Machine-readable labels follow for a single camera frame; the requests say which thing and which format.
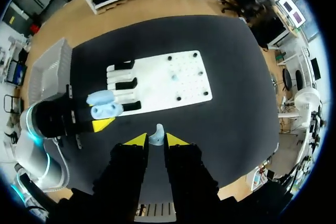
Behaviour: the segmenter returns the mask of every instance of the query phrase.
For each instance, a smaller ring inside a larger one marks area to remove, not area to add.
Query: computer screen
[[[321,79],[321,73],[320,73],[319,65],[317,64],[317,59],[316,58],[312,59],[310,62],[313,67],[315,80]]]
[[[297,12],[293,13],[293,17],[296,19],[296,21],[298,23],[300,23],[302,21],[302,18],[300,17],[300,15]]]
[[[283,6],[287,9],[287,11],[293,10],[292,7],[288,4],[288,2],[284,2]]]

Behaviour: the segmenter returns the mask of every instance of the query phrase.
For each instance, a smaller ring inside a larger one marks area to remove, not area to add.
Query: cable
[[[0,161],[0,164],[13,164],[17,163],[16,161]]]
[[[46,209],[44,209],[43,207],[39,207],[39,206],[29,206],[29,207],[26,207],[27,211],[30,211],[32,209],[39,209],[39,210],[46,211]]]

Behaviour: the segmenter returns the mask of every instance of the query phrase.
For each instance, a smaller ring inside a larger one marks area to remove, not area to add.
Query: light blue object
[[[114,118],[120,115],[124,109],[121,104],[114,102],[115,97],[110,90],[101,90],[88,95],[86,103],[93,105],[91,116],[95,120]]]
[[[20,192],[20,190],[15,186],[15,185],[10,185],[11,188],[18,194],[18,196],[20,197],[20,199],[22,200],[22,202],[25,202],[25,197],[23,196],[23,194]]]
[[[101,90],[88,95],[86,103],[89,105],[103,105],[115,100],[114,94],[110,90]]]
[[[156,146],[163,145],[164,140],[164,128],[163,125],[158,123],[156,125],[156,132],[151,135],[149,138],[149,143]]]
[[[173,81],[178,81],[178,77],[177,77],[177,75],[174,74],[174,75],[172,76],[172,80],[173,80]]]
[[[91,116],[95,120],[114,118],[124,111],[121,104],[110,102],[103,105],[95,105],[91,108]]]
[[[28,135],[38,147],[42,148],[43,147],[43,138],[39,137],[37,135],[37,133],[35,132],[35,130],[31,129],[29,127],[29,123],[28,123],[28,116],[29,116],[30,111],[33,109],[33,107],[34,106],[31,106],[26,113],[26,125],[27,125],[27,129],[28,129]]]

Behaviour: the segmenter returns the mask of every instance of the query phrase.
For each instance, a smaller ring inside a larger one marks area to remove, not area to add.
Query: desk
[[[295,28],[290,24],[289,20],[287,19],[286,15],[280,10],[277,5],[272,6],[273,11],[278,16],[279,20],[282,22],[285,31],[279,34],[276,38],[274,38],[271,42],[269,42],[268,49],[279,49],[278,47],[274,47],[274,45],[285,38],[289,33],[293,34],[295,37],[298,37],[297,33],[295,32]]]
[[[64,141],[69,188],[92,193],[92,182],[107,166],[110,150],[162,123],[167,132],[202,150],[219,186],[226,186],[267,159],[278,143],[276,95],[260,48],[237,18],[193,15],[152,19],[110,31],[74,48],[74,97],[106,89],[106,67],[118,60],[199,50],[213,99],[176,109],[117,118],[98,133],[81,134],[82,150]],[[47,152],[61,163],[51,142]],[[171,202],[162,146],[150,146],[140,203]]]

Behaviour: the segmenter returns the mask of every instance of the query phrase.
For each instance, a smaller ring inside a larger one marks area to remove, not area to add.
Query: white pegboard
[[[115,78],[112,73],[116,71],[112,69],[113,66],[107,68],[107,77]],[[129,70],[122,70],[120,75],[125,76],[124,81],[129,81]],[[210,83],[199,51],[136,60],[131,76],[138,80],[138,85],[133,90],[114,90],[113,79],[107,78],[108,89],[113,90],[117,103],[141,101],[141,109],[123,112],[121,116],[172,109],[212,99]]]

